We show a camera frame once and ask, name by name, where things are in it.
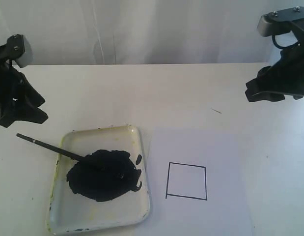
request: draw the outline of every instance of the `paintbrush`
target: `paintbrush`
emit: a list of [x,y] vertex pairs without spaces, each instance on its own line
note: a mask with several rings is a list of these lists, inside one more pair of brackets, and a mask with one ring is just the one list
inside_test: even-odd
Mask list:
[[61,148],[58,148],[58,147],[55,147],[55,146],[52,146],[50,144],[47,144],[47,143],[44,143],[42,141],[39,141],[39,140],[36,140],[36,139],[33,139],[33,138],[30,138],[28,136],[25,136],[23,134],[16,134],[17,137],[21,138],[21,139],[24,139],[26,141],[29,141],[31,143],[34,143],[36,145],[39,145],[43,148],[46,148],[48,150],[51,150],[51,151],[54,151],[54,152],[57,152],[61,155],[64,155],[64,156],[67,156],[67,157],[70,157],[71,159],[73,160],[77,160],[77,161],[81,161],[83,163],[86,163],[86,164],[91,164],[91,163],[88,163],[84,160],[84,157],[83,156],[80,156],[80,155],[77,155],[75,153],[72,153],[72,152],[69,152],[69,151],[66,151],[66,150],[63,150]]

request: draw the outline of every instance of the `screw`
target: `screw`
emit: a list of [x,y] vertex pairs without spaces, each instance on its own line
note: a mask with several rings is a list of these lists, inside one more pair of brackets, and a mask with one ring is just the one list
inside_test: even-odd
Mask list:
[[273,12],[272,12],[272,16],[277,17],[277,16],[278,16],[278,12],[277,12],[277,11],[273,11]]
[[299,7],[299,6],[295,6],[295,7],[294,7],[294,11],[300,12],[300,7]]

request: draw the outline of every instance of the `black square outline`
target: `black square outline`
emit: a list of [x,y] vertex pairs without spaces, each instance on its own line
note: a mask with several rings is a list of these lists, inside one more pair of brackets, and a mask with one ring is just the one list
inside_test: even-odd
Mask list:
[[[170,193],[168,193],[168,182],[169,182],[170,164],[183,165],[183,166],[195,166],[195,167],[203,168],[204,169],[204,180],[205,180],[205,198],[195,198],[195,197],[188,197],[188,196],[182,196],[182,195],[176,195],[176,194],[170,194]],[[205,201],[207,201],[206,168],[205,168],[205,166],[197,166],[197,165],[189,165],[189,164],[183,164],[183,163],[177,163],[177,162],[169,162],[165,199],[167,199],[167,196],[175,196],[175,197],[180,197],[180,198],[192,198],[192,199],[198,199],[198,200],[205,200]]]

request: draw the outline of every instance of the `tabletop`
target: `tabletop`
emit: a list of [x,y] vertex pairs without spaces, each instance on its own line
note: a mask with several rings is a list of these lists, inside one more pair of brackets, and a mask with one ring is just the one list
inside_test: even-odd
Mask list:
[[[0,126],[0,235],[48,235],[45,218],[56,154],[22,133],[58,145],[72,130],[135,125],[144,158],[155,127],[238,135],[256,236],[304,235],[304,98],[249,103],[245,83],[264,63],[36,65],[21,71],[46,99],[42,125]],[[135,226],[82,236],[132,235]]]

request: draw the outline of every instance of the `drawn square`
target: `drawn square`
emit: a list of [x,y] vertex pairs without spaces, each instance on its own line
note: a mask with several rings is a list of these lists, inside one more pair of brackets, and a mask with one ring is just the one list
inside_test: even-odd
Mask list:
[[167,196],[207,201],[205,166],[169,162],[165,198]]

